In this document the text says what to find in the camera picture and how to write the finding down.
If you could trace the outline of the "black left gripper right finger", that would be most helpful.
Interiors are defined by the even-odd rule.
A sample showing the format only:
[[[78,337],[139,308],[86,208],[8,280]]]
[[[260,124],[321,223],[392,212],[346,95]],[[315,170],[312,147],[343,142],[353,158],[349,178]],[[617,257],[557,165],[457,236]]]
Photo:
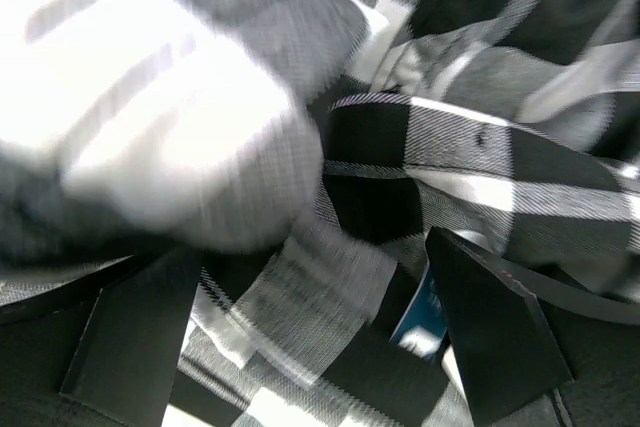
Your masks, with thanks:
[[[431,230],[426,250],[475,425],[638,425],[638,305],[444,229]]]

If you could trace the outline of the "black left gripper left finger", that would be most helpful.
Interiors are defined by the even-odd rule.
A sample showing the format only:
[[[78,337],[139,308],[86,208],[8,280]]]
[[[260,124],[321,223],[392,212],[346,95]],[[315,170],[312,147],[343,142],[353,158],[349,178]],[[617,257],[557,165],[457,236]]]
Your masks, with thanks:
[[[2,306],[2,425],[160,425],[198,279],[176,249]]]

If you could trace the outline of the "black white checkered shirt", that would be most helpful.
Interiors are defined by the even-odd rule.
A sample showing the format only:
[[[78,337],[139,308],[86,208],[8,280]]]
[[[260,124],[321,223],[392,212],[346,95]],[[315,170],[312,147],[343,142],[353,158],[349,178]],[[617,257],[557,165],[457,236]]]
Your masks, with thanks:
[[[639,307],[639,0],[1,0],[1,308],[196,253],[158,426],[477,426],[434,228]]]

